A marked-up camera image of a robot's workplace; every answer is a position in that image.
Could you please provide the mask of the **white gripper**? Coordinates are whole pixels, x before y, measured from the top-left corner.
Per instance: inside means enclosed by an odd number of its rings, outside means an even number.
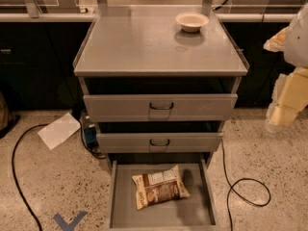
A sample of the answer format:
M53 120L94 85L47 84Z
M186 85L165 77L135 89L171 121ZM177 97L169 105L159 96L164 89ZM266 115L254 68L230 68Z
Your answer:
M264 48L270 52L283 52L287 28L268 39ZM266 129L279 133L286 129L308 105L308 69L297 67L291 74L280 74L276 80L272 101L266 114Z

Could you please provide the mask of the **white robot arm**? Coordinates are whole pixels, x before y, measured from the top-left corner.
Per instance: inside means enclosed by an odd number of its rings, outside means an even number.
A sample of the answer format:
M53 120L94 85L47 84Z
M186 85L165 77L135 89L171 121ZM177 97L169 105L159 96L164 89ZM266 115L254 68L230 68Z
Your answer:
M266 114L266 129L277 133L288 127L308 106L308 4L290 24L264 44L271 52L282 51L284 60L295 67L280 74L275 82Z

